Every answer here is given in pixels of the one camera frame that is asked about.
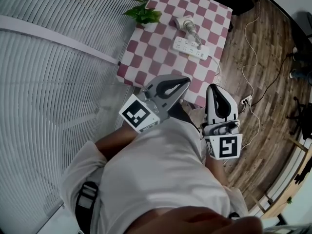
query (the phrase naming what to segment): person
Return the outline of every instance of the person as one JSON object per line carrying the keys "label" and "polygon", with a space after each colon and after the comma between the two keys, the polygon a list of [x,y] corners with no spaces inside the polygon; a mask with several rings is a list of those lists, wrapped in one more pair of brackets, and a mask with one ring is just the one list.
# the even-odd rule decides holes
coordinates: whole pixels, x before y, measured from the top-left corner
{"label": "person", "polygon": [[90,233],[262,233],[259,219],[245,217],[240,190],[228,188],[222,160],[203,163],[199,131],[179,103],[169,115],[141,134],[123,124],[88,141],[63,175],[65,205],[75,215],[83,183],[97,173]]}

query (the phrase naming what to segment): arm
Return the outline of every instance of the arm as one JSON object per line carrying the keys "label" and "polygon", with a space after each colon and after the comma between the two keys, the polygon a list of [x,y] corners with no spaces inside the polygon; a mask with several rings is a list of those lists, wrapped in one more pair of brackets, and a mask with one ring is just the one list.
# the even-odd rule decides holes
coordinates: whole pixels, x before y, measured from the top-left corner
{"label": "arm", "polygon": [[226,174],[223,168],[223,160],[216,160],[211,158],[207,153],[206,164],[205,166],[210,170],[214,177],[221,183],[223,186],[228,186],[229,182],[226,178]]}
{"label": "arm", "polygon": [[129,145],[137,135],[138,133],[125,122],[122,127],[98,140],[96,147],[107,160],[110,160]]}

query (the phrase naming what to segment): white wall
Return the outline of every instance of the white wall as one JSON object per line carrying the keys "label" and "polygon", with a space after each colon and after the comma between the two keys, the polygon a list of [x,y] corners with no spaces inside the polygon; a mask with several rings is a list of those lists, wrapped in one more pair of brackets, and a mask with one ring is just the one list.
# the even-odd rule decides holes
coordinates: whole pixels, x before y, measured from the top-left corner
{"label": "white wall", "polygon": [[302,28],[306,35],[312,34],[312,29],[305,12],[312,13],[312,0],[274,0],[277,2]]}

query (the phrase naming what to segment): white t-shirt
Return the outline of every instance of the white t-shirt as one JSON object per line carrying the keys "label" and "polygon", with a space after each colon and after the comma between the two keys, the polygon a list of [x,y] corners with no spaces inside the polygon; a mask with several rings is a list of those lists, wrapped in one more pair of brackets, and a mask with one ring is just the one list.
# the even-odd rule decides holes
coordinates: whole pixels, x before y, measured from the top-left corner
{"label": "white t-shirt", "polygon": [[156,208],[208,207],[228,217],[248,214],[238,189],[223,187],[202,164],[196,128],[170,118],[137,136],[108,163],[88,141],[67,168],[61,185],[65,204],[75,213],[86,178],[104,167],[99,184],[98,234],[122,234],[139,216]]}

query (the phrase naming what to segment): black backpack strap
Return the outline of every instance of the black backpack strap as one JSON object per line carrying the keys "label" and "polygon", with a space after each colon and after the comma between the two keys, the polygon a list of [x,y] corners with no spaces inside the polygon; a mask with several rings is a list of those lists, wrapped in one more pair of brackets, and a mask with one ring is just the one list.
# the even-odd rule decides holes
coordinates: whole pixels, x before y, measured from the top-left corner
{"label": "black backpack strap", "polygon": [[75,215],[80,229],[90,234],[93,208],[98,195],[98,186],[92,181],[84,182],[76,201]]}

